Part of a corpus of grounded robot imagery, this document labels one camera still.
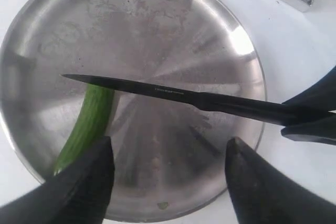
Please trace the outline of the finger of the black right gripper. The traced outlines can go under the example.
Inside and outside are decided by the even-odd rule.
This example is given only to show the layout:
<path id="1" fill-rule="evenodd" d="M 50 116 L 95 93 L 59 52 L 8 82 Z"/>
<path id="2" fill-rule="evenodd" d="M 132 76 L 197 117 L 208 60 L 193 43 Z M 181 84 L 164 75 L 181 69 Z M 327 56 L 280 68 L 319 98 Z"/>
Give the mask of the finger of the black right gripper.
<path id="1" fill-rule="evenodd" d="M 335 111 L 335 67 L 314 85 L 283 104 L 298 104 L 318 110 Z"/>
<path id="2" fill-rule="evenodd" d="M 296 142 L 335 145 L 335 116 L 285 127 L 281 135 Z"/>

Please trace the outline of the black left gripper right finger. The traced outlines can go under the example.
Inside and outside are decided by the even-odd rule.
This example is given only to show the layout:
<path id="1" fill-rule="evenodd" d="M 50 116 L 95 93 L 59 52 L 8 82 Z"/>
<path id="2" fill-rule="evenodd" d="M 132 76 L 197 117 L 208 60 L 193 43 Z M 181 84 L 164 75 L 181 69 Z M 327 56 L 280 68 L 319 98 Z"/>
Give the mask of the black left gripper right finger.
<path id="1" fill-rule="evenodd" d="M 227 142 L 225 176 L 239 223 L 335 223 L 335 204 L 285 176 L 238 137 Z"/>

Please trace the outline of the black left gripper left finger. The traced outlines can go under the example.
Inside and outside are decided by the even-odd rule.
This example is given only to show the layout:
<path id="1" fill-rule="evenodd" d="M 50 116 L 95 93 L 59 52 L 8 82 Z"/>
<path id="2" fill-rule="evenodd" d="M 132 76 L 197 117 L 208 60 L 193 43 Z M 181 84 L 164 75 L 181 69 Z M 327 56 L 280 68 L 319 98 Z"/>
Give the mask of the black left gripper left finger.
<path id="1" fill-rule="evenodd" d="M 111 140 L 97 140 L 71 165 L 1 207 L 1 223 L 103 223 L 114 182 Z"/>

